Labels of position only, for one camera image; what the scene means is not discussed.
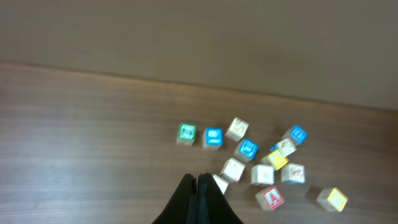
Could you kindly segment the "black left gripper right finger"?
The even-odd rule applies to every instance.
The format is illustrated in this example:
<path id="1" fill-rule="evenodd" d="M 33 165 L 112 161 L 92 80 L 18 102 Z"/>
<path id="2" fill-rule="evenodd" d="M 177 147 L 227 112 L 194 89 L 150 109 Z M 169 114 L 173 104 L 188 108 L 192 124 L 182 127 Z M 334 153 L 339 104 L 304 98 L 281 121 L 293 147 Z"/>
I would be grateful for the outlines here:
<path id="1" fill-rule="evenodd" d="M 243 224 L 210 173 L 198 177 L 198 223 Z"/>

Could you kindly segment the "white block red side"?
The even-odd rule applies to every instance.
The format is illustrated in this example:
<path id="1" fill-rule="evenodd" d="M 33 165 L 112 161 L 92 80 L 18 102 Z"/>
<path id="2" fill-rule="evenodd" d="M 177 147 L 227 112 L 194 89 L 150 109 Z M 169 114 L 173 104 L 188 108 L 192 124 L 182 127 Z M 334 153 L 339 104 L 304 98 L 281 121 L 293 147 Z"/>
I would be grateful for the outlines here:
<path id="1" fill-rule="evenodd" d="M 220 172 L 220 176 L 230 183 L 237 183 L 239 182 L 245 167 L 245 164 L 231 157 L 225 162 Z"/>

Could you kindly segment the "white block red V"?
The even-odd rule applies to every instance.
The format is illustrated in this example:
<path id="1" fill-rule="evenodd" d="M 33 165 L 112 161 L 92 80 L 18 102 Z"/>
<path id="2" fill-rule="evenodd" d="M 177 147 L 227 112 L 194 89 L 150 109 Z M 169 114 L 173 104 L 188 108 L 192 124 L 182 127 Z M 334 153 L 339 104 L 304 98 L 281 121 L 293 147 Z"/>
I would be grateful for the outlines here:
<path id="1" fill-rule="evenodd" d="M 229 182 L 227 180 L 224 180 L 223 178 L 221 178 L 220 176 L 218 176 L 216 174 L 213 174 L 213 178 L 214 178 L 217 186 L 221 190 L 221 193 L 225 194 L 226 190 L 228 189 Z"/>

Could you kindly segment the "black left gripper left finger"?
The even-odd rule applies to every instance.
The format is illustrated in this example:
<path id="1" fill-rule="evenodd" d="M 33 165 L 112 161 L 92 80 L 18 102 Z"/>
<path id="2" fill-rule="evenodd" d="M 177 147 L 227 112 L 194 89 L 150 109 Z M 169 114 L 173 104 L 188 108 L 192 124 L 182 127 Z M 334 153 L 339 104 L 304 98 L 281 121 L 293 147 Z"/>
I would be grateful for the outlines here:
<path id="1" fill-rule="evenodd" d="M 185 174 L 153 224 L 197 224 L 197 180 Z"/>

